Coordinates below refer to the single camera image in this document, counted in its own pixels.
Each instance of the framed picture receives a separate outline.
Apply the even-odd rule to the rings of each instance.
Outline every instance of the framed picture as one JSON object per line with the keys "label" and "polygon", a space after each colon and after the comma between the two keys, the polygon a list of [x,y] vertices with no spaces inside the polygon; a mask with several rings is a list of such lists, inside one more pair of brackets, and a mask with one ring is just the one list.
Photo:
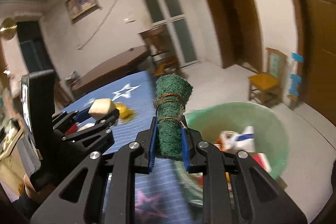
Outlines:
{"label": "framed picture", "polygon": [[97,0],[68,0],[66,6],[72,24],[100,8]]}

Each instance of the wooden chair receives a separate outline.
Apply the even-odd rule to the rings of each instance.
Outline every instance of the wooden chair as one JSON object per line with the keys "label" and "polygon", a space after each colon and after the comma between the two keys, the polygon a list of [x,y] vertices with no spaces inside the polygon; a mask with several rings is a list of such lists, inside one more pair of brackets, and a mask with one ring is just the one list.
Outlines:
{"label": "wooden chair", "polygon": [[166,25],[160,25],[141,32],[140,36],[151,52],[152,63],[154,65],[154,77],[172,73],[181,75],[179,60],[172,53],[174,52],[174,48]]}
{"label": "wooden chair", "polygon": [[273,48],[268,51],[267,72],[262,72],[249,77],[249,100],[256,100],[261,105],[276,99],[282,101],[282,81],[285,76],[287,55]]}

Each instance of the doorway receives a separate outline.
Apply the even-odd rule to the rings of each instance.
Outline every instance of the doorway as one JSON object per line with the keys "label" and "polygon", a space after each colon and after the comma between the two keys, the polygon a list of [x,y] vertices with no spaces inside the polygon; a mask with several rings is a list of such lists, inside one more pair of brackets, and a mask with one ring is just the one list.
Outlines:
{"label": "doorway", "polygon": [[29,73],[54,69],[37,21],[18,22],[17,36]]}
{"label": "doorway", "polygon": [[152,27],[167,25],[173,49],[180,66],[197,62],[197,57],[187,25],[185,14],[179,0],[144,0],[152,19]]}
{"label": "doorway", "polygon": [[223,68],[247,65],[261,72],[263,57],[254,0],[207,0],[221,51]]}

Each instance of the green scouring pad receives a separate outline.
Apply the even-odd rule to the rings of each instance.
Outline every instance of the green scouring pad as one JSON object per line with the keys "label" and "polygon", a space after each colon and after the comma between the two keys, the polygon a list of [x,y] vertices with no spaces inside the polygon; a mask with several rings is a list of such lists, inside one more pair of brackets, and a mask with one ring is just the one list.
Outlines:
{"label": "green scouring pad", "polygon": [[[157,157],[182,160],[181,124],[179,121],[183,116],[185,104],[188,102],[192,91],[193,87],[175,74],[164,75],[157,80],[157,99],[155,100],[157,120],[160,121],[164,117],[170,117],[161,120],[157,125]],[[179,96],[170,96],[167,93],[174,93]]]}

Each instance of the yellow chair seat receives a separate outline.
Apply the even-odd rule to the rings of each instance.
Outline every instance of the yellow chair seat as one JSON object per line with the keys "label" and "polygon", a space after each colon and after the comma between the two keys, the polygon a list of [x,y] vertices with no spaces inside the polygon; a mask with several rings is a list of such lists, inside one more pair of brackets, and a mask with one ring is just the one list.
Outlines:
{"label": "yellow chair seat", "polygon": [[251,85],[255,86],[260,91],[270,90],[279,86],[279,80],[267,72],[249,77]]}
{"label": "yellow chair seat", "polygon": [[159,65],[154,72],[154,76],[158,77],[165,74],[165,63]]}

